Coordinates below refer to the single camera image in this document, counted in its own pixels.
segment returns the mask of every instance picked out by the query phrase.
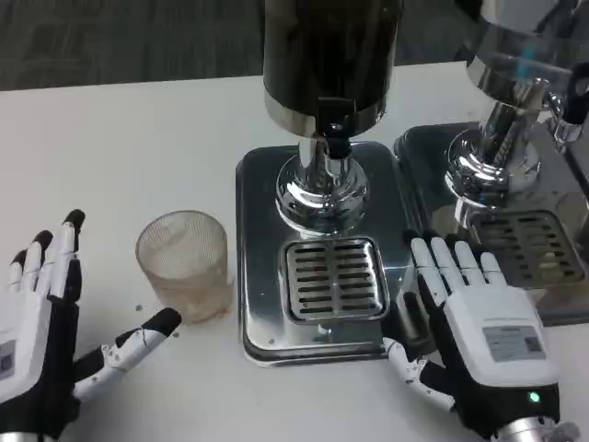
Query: green indicator light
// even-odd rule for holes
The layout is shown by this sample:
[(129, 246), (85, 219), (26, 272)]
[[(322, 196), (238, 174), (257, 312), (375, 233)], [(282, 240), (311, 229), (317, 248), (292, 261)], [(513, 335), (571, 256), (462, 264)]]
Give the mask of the green indicator light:
[(532, 391), (527, 396), (528, 398), (530, 398), (531, 402), (540, 402), (540, 395), (537, 394), (535, 391)]

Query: drip tray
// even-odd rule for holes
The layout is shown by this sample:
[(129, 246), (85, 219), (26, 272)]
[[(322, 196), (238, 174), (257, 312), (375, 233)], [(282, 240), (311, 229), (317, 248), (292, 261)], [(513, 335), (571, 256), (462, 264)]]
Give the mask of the drip tray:
[(367, 239), (300, 242), (286, 250), (294, 320), (370, 320), (386, 309), (375, 248)]
[(483, 248), (494, 252), (510, 285), (546, 288), (584, 279), (583, 267), (551, 212), (477, 214), (471, 225)]

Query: label sticker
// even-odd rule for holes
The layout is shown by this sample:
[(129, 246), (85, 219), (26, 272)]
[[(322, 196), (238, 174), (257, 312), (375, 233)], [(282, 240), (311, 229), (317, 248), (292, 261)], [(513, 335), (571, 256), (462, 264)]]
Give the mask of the label sticker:
[(15, 372), (16, 341), (0, 345), (0, 380), (10, 378)]
[(536, 329), (525, 327), (486, 327), (483, 330), (495, 362), (546, 359)]

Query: white table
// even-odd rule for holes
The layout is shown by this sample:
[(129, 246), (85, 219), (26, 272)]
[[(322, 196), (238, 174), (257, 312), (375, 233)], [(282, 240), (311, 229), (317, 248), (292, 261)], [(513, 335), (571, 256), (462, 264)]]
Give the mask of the white table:
[[(479, 117), (484, 99), (464, 65), (401, 67), (396, 75), (389, 114), (364, 139), (392, 145), (414, 125)], [(158, 307), (134, 258), (135, 239), (158, 215), (208, 212), (235, 251), (237, 162), (255, 147), (296, 141), (271, 122), (262, 97), (259, 77), (0, 94), (2, 260), (71, 208), (88, 215), (80, 353)], [(455, 417), (410, 396), (385, 361), (254, 366), (242, 355), (236, 307), (179, 333), (85, 406), (64, 440), (476, 440)], [(563, 416), (586, 435), (588, 340), (589, 326), (549, 331)]]

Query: robot finger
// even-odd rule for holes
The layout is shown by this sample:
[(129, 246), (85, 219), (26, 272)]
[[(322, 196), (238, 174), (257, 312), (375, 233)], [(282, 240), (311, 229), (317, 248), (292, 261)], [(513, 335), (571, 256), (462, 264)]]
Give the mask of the robot finger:
[(480, 255), (480, 265), (489, 284), (500, 286), (507, 285), (507, 281), (505, 281), (505, 276), (499, 267), (495, 255), (489, 252), (482, 253)]
[(53, 251), (54, 263), (47, 269), (50, 278), (48, 292), (55, 297), (63, 298), (70, 261), (74, 257), (75, 230), (69, 223), (62, 224), (59, 240)]
[(54, 275), (58, 273), (62, 275), (56, 278), (57, 288), (52, 290), (52, 294), (63, 292), (63, 280), (67, 279), (67, 274), (64, 275), (64, 272), (67, 272), (71, 257), (78, 250), (78, 236), (85, 217), (81, 210), (75, 209), (70, 212), (62, 223), (59, 235), (53, 239), (47, 250), (47, 259), (40, 269), (37, 283), (37, 291), (44, 296), (49, 295)]
[(464, 279), (462, 279), (462, 273), (458, 270), (456, 261), (445, 241), (439, 237), (432, 238), (431, 247), (435, 260), (438, 263), (440, 273), (444, 276), (450, 290), (455, 292), (460, 287), (464, 287), (465, 284)]
[(8, 267), (8, 292), (16, 293), (20, 288), (20, 279), (22, 278), (22, 269), (25, 266), (25, 260), (27, 259), (27, 251), (21, 250), (17, 253), (14, 260)]
[(388, 360), (397, 376), (407, 384), (410, 390), (443, 410), (451, 411), (454, 408), (455, 401), (448, 394), (451, 389), (445, 378), (444, 368), (426, 359), (418, 358), (410, 361), (403, 345), (392, 339), (385, 338), (384, 345)]
[(55, 264), (51, 272), (50, 294), (59, 298), (67, 297), (72, 302), (76, 302), (80, 295), (77, 286), (81, 285), (82, 276), (75, 254), (79, 249), (79, 234), (85, 219), (84, 212), (78, 209), (65, 218), (59, 242), (56, 243)]
[(27, 249), (27, 257), (23, 267), (22, 279), (20, 281), (21, 290), (35, 290), (39, 270), (45, 260), (45, 251), (53, 240), (53, 235), (47, 230), (39, 233)]
[(414, 238), (410, 248), (417, 268), (418, 284), (423, 302), (427, 308), (440, 307), (448, 298), (448, 291), (430, 249), (423, 238)]
[(164, 308), (141, 327), (123, 333), (113, 345), (101, 345), (75, 362), (73, 395), (88, 401), (105, 386), (122, 378), (164, 342), (180, 325), (182, 317)]
[(469, 285), (483, 285), (487, 284), (482, 271), (479, 268), (479, 263), (475, 259), (470, 246), (465, 241), (458, 241), (454, 246), (458, 265), (463, 275), (467, 278)]

